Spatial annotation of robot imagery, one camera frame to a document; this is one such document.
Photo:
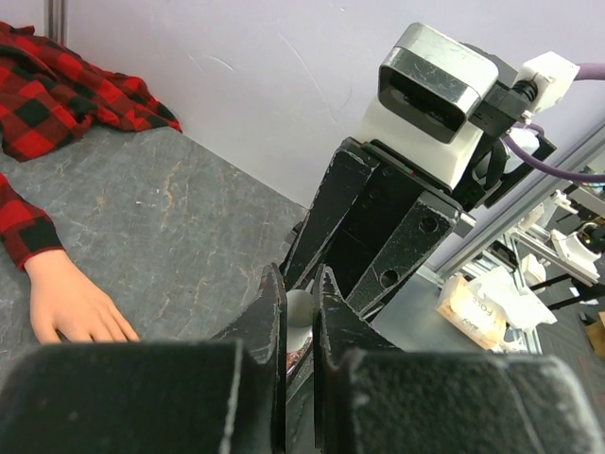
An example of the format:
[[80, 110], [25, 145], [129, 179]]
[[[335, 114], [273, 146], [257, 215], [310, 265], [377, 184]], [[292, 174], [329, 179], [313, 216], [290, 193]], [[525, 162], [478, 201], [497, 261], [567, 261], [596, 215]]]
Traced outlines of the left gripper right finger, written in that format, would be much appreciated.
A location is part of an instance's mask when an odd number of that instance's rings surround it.
[[323, 453], [385, 453], [399, 350], [344, 300], [333, 270], [314, 282], [314, 425]]

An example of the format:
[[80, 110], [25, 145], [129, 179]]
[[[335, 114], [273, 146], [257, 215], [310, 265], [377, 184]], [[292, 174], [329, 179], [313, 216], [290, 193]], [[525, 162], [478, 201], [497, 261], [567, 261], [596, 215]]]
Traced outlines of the glitter nail polish bottle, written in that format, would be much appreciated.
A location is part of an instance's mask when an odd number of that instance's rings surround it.
[[313, 343], [313, 337], [309, 336], [306, 338], [302, 347], [292, 353], [286, 354], [286, 377], [290, 378], [295, 371], [302, 364], [304, 359], [308, 356], [312, 350], [311, 345]]

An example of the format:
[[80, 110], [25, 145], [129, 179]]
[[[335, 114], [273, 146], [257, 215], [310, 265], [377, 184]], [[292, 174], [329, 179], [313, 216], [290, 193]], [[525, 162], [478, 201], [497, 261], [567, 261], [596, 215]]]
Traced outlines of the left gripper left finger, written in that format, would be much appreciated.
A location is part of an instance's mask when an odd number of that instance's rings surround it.
[[221, 453], [284, 453], [286, 296], [276, 264], [264, 267], [256, 296], [215, 341], [235, 343]]

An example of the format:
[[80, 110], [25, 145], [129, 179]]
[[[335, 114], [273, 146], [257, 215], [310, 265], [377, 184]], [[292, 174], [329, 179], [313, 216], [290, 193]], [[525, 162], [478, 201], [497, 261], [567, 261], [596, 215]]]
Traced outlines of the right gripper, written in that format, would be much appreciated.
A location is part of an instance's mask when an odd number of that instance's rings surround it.
[[366, 315], [390, 302], [462, 213], [450, 191], [380, 141], [340, 147], [282, 266], [285, 286], [304, 281], [343, 221], [325, 263], [340, 284], [355, 284], [347, 303]]

